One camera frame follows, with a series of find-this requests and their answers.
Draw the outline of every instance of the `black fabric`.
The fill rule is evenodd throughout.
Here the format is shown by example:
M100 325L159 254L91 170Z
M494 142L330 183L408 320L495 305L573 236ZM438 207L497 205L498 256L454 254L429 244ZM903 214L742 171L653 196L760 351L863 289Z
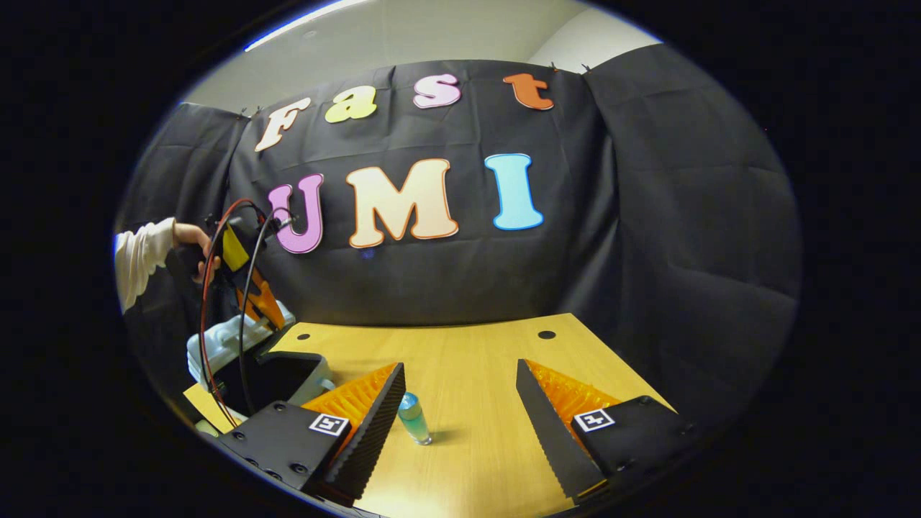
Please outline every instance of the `black fabric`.
M460 81L460 100L415 107L414 82L445 73ZM502 78L519 73L548 84L541 94L551 110L515 100ZM327 123L333 97L360 85L377 89L376 112ZM256 153L268 114L304 97L311 105L282 141ZM540 226L493 225L498 191L484 159L498 153L531 156ZM380 167L399 189L420 159L450 162L458 233L418 240L407 231L395 241L378 221L385 242L352 248L355 194L344 177ZM141 160L120 221L195 221L241 197L268 211L268 193L290 184L300 233L297 183L315 173L324 175L320 245L294 254L273 243L260 254L275 296L299 321L478 324L572 312L706 427L743 408L793 323L800 243L783 167L747 112L665 45L582 76L494 61L391 66L279 100L251 120L181 105ZM250 211L240 215L252 222ZM179 314L165 309L171 287L157 283L143 299L164 312L146 318L164 322ZM218 297L214 322L233 314L231 293ZM170 368L185 372L184 347L176 349Z
M666 45L585 79L617 162L624 268L610 343L679 412L717 424L760 386L795 319L787 176L762 128Z

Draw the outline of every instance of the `white sleeve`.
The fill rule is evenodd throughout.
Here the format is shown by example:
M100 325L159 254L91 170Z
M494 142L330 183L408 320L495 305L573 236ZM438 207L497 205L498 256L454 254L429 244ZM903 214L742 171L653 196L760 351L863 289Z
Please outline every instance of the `white sleeve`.
M137 233L127 231L115 236L115 283L122 313L144 293L157 266L166 266L167 253L174 244L175 224L176 218L167 218L156 225L147 223Z

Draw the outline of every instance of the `blue bottle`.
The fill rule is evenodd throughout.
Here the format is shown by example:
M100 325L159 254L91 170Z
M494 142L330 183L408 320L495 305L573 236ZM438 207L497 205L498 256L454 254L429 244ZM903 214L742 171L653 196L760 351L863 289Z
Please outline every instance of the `blue bottle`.
M422 406L419 405L419 398L415 394L405 393L400 402L400 408L397 410L400 421L406 427L410 437L416 444L429 444L432 442L432 435L428 433L428 424L426 416L422 413Z

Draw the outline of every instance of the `orange soft gripper pad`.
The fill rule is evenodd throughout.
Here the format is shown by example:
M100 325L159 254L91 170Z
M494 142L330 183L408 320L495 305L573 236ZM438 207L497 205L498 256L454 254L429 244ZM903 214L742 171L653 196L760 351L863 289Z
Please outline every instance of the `orange soft gripper pad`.
M591 385L574 380L553 369L548 369L540 363L535 363L529 359L525 359L525 362L528 364L531 374L534 375L534 379L537 380L537 384L541 386L543 393L550 400L550 404L554 406L556 415L566 424L566 428L569 430L570 435L573 436L573 439L588 453L589 451L572 429L573 416L598 410L599 408L618 405L621 402Z
M311 399L302 405L307 410L313 410L314 412L321 412L339 418L348 418L349 423L352 425L352 429L348 432L348 435L345 436L345 441L343 441L336 455L344 450L348 442L351 441L352 436L355 435L361 422L365 420L367 412L374 404L375 398L378 397L381 389L384 388L384 383L390 378L396 366L397 362L394 362L387 367L381 367L357 380L352 380L349 383L336 387L335 390L331 390L326 394Z

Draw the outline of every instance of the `person's hand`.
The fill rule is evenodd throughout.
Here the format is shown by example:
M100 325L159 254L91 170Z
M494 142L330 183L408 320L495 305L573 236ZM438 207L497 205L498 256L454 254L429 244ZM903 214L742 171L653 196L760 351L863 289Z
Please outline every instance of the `person's hand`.
M173 244L197 244L202 247L202 254L207 257L211 248L211 238L195 225L188 223L179 223L173 225ZM215 257L215 270L221 266L221 258ZM201 284L204 281L204 263L198 262L198 275L194 277L195 282Z

